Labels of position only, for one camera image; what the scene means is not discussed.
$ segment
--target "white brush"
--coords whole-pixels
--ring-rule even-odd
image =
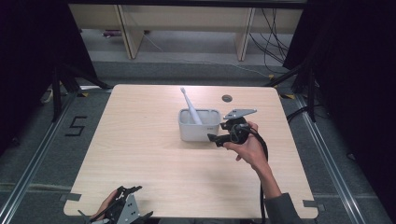
[[[192,118],[194,119],[194,122],[196,124],[202,124],[201,119],[199,118],[197,111],[195,110],[194,106],[190,102],[189,97],[186,94],[186,90],[184,90],[183,87],[181,87],[180,90],[181,90],[181,92],[183,92],[184,98],[186,98],[186,102],[187,102],[187,105],[189,106],[190,114],[191,114]]]

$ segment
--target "wooden table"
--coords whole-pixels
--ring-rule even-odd
[[[234,108],[257,109],[245,118],[259,125],[281,190],[290,193],[300,217],[318,215],[303,206],[314,199],[275,89],[184,88],[196,108],[214,108],[222,116]],[[225,94],[233,97],[230,103],[222,101]],[[71,190],[81,198],[67,201],[64,212],[91,215],[113,189],[142,186],[134,194],[141,214],[260,218],[260,181],[250,165],[214,143],[180,139],[177,116],[186,107],[180,86],[116,86]]]

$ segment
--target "brush handle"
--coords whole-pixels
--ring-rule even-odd
[[[184,98],[186,98],[186,102],[187,102],[187,105],[189,106],[190,114],[191,114],[192,118],[194,119],[194,122],[196,124],[202,124],[201,119],[199,118],[198,113],[195,110],[194,106],[190,102],[189,97],[187,96],[186,93],[183,93],[183,94],[184,94]]]

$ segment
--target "gray floor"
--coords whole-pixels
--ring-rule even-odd
[[[106,38],[103,31],[83,30],[81,33],[92,57],[98,76],[108,84],[117,83],[158,83],[158,84],[199,84],[199,85],[244,85],[261,86],[266,83],[269,74],[279,76],[285,72],[278,67],[281,63],[272,60],[249,42],[247,56],[243,62],[236,60],[233,46],[233,34],[201,32],[150,32],[144,38],[137,58],[127,57],[121,37]],[[288,45],[291,35],[281,35]],[[275,54],[279,51],[270,48]],[[272,73],[264,64],[279,73]],[[226,76],[216,78],[219,69]],[[157,78],[160,73],[170,73],[173,78]],[[246,79],[241,84],[237,78]],[[81,80],[81,85],[91,85]],[[279,93],[290,94],[292,78],[279,84]],[[109,92],[90,92],[86,97],[77,97],[66,111],[56,136],[50,143],[44,160],[34,175],[29,189],[14,211],[11,223],[82,223],[81,217],[67,217],[63,214],[62,196],[73,186],[85,152],[91,142],[95,128],[106,106]],[[296,111],[299,106],[296,100],[281,99],[285,115]],[[75,116],[79,119],[84,132],[80,137],[68,137]],[[366,223],[391,223],[381,203],[366,181],[359,166],[346,154],[348,149],[339,136],[332,120],[322,107],[316,109],[317,125],[325,139],[326,146],[346,181],[354,200]],[[0,158],[0,202],[5,203],[13,187],[20,180],[30,159],[40,147],[51,125],[52,105],[43,104],[33,114],[31,121],[21,133],[21,145],[10,147]],[[322,155],[318,151],[312,135],[302,115],[290,123],[296,146],[308,178],[314,198],[319,205],[319,215],[315,220],[304,220],[304,223],[356,223],[350,218]]]

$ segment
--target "white container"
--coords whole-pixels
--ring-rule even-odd
[[[178,113],[178,126],[180,138],[187,142],[209,142],[209,133],[217,135],[221,115],[215,109],[196,109],[202,124],[195,124],[188,108],[181,109]]]

